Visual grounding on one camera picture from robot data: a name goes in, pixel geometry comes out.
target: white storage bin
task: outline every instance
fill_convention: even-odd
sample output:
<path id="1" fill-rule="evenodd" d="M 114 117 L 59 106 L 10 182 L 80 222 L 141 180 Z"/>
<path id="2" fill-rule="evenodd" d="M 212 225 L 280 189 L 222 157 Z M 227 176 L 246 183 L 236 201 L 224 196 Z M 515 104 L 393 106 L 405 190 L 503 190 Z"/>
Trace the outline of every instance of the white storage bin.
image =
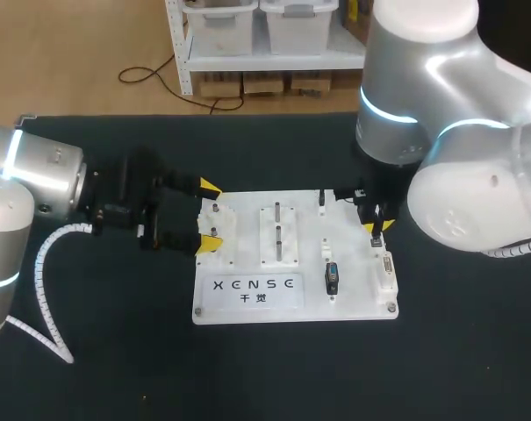
<path id="1" fill-rule="evenodd" d="M 234 7 L 183 6 L 193 43 L 199 55 L 246 55 L 252 53 L 254 10 L 258 0 L 243 0 Z"/>
<path id="2" fill-rule="evenodd" d="M 271 52 L 281 55 L 322 54 L 327 49 L 332 12 L 338 0 L 262 0 L 267 13 Z"/>

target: white cable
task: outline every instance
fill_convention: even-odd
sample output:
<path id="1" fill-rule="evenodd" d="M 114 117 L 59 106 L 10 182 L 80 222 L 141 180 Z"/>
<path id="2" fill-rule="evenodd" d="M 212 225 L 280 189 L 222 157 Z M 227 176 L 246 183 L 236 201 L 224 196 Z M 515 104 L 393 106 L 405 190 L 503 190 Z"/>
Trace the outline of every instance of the white cable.
<path id="1" fill-rule="evenodd" d="M 37 294 L 37 301 L 39 302 L 40 312 L 43 315 L 45 324 L 47 325 L 48 331 L 51 334 L 54 342 L 47 339 L 45 336 L 37 332 L 31 326 L 23 323 L 21 320 L 8 316 L 6 321 L 12 325 L 18 327 L 24 332 L 29 333 L 41 344 L 46 346 L 52 352 L 56 353 L 59 357 L 65 360 L 68 364 L 74 362 L 74 357 L 72 353 L 68 350 L 68 347 L 64 343 L 61 334 L 58 332 L 58 328 L 54 323 L 53 316 L 51 311 L 48 308 L 47 297 L 45 296 L 45 289 L 43 287 L 43 266 L 45 264 L 45 258 L 47 257 L 48 249 L 54 244 L 54 242 L 70 232 L 85 232 L 91 234 L 91 225 L 88 224 L 68 224 L 64 225 L 62 228 L 59 228 L 45 240 L 43 245 L 40 247 L 39 252 L 37 253 L 37 259 L 35 260 L 35 293 Z"/>
<path id="2" fill-rule="evenodd" d="M 525 254 L 531 253 L 531 241 L 520 246 L 498 248 L 497 250 L 490 250 L 488 252 L 482 252 L 489 257 L 497 259 L 507 259 L 509 257 L 519 257 Z"/>

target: black power cord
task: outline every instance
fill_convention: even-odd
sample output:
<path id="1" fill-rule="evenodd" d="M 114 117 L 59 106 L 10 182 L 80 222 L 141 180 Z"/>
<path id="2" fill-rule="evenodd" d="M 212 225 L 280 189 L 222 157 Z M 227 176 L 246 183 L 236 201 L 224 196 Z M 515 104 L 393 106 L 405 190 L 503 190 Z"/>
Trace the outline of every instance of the black power cord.
<path id="1" fill-rule="evenodd" d="M 158 73 L 160 70 L 165 68 L 169 63 L 171 63 L 175 59 L 175 57 L 176 57 L 176 55 L 172 54 L 172 56 L 169 57 L 166 61 L 164 61 L 156 70 L 154 70 L 152 68 L 146 68 L 144 66 L 132 66 L 131 68 L 125 68 L 125 69 L 121 70 L 118 73 L 118 81 L 121 82 L 121 83 L 141 83 L 141 82 L 144 82 L 147 79 L 150 79 L 152 76 L 156 76 L 158 79 L 160 79 L 160 82 L 163 85 L 163 87 L 171 95 L 175 96 L 178 99 L 181 99 L 182 101 L 184 101 L 186 103 L 192 103 L 194 105 L 198 105 L 199 107 L 203 107 L 203 108 L 206 108 L 206 109 L 210 110 L 209 111 L 209 115 L 211 115 L 216 110 L 218 110 L 218 111 L 236 111 L 236 110 L 239 110 L 244 105 L 244 98 L 241 97 L 241 96 L 238 98 L 238 99 L 240 99 L 240 104 L 239 105 L 237 105 L 237 106 L 235 106 L 233 108 L 222 108 L 222 107 L 217 107 L 217 104 L 220 101 L 222 101 L 224 99 L 237 99 L 237 98 L 217 98 L 212 105 L 209 105 L 208 103 L 198 103 L 197 101 L 191 101 L 190 99 L 183 98 L 182 96 L 178 95 L 176 92 L 171 90 L 171 88 L 168 86 L 168 84 L 163 80 L 161 75 Z M 133 71 L 133 70 L 144 70 L 144 71 L 148 72 L 148 74 L 146 76 L 144 76 L 144 77 L 139 78 L 139 79 L 127 80 L 127 79 L 123 78 L 123 76 L 127 72 L 130 72 L 130 71 Z"/>

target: black mat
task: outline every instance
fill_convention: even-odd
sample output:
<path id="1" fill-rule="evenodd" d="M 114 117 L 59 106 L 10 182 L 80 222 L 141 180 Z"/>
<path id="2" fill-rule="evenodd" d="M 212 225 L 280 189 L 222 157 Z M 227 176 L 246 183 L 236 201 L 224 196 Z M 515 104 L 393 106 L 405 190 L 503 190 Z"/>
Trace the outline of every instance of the black mat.
<path id="1" fill-rule="evenodd" d="M 238 191 L 354 183 L 354 126 L 354 115 L 340 114 L 39 118 L 25 129 L 80 146 L 90 160 L 148 145 Z M 195 229 L 197 210 L 170 195 L 164 224 Z M 42 332 L 32 264 L 57 226 L 35 222 L 11 312 Z M 124 232 L 68 236 L 48 256 L 46 291 L 76 364 L 5 327 L 0 420 L 531 416 L 531 256 L 449 250 L 409 218 L 386 239 L 397 321 L 197 327 L 193 259 L 142 253 Z"/>

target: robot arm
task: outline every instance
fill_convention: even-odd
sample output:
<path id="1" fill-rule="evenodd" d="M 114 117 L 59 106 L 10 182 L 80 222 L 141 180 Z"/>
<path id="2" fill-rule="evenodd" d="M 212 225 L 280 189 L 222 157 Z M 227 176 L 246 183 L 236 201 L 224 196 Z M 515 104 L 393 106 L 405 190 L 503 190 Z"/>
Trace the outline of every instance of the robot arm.
<path id="1" fill-rule="evenodd" d="M 34 215 L 63 220 L 81 212 L 94 234 L 104 226 L 131 230 L 147 250 L 165 247 L 191 255 L 216 250 L 222 239 L 158 230 L 157 210 L 166 188 L 209 199 L 220 194 L 203 178 L 169 170 L 147 149 L 94 169 L 78 147 L 0 127 L 0 329 Z"/>
<path id="2" fill-rule="evenodd" d="M 477 17 L 477 0 L 376 0 L 356 137 L 374 161 L 421 164 L 421 230 L 491 253 L 531 240 L 531 74 L 483 44 Z"/>

